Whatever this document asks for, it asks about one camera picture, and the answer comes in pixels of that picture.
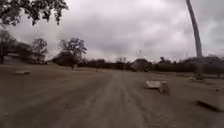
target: cloud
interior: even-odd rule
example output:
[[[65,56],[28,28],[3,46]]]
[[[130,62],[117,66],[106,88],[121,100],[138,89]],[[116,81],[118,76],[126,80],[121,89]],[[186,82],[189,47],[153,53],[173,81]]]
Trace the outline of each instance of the cloud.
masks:
[[[195,56],[194,37],[185,0],[67,0],[59,26],[54,19],[36,26],[25,16],[17,27],[8,27],[19,40],[30,43],[42,37],[51,56],[61,39],[86,41],[88,58],[128,60],[145,57],[172,60]],[[224,55],[222,1],[197,0],[192,4],[199,22],[203,53]]]

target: field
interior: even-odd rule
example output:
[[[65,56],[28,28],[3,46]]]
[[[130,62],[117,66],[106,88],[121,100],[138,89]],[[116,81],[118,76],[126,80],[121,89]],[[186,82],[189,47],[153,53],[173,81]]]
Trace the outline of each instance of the field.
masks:
[[[15,75],[29,70],[29,75]],[[0,128],[222,128],[224,80],[58,66],[0,66]],[[167,81],[170,95],[146,90]]]

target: palm tree trunk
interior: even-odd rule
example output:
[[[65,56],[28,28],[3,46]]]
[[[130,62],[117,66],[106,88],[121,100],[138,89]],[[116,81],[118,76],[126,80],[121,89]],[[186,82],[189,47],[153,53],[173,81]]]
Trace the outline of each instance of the palm tree trunk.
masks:
[[[186,0],[187,7],[190,13],[191,21],[192,21],[192,26],[194,30],[194,37],[195,37],[195,45],[196,45],[196,53],[197,53],[197,58],[198,58],[198,63],[197,63],[197,79],[203,79],[203,56],[202,56],[202,46],[201,46],[201,38],[199,35],[199,30],[198,30],[198,24],[195,18],[195,14],[191,5],[190,0]]]

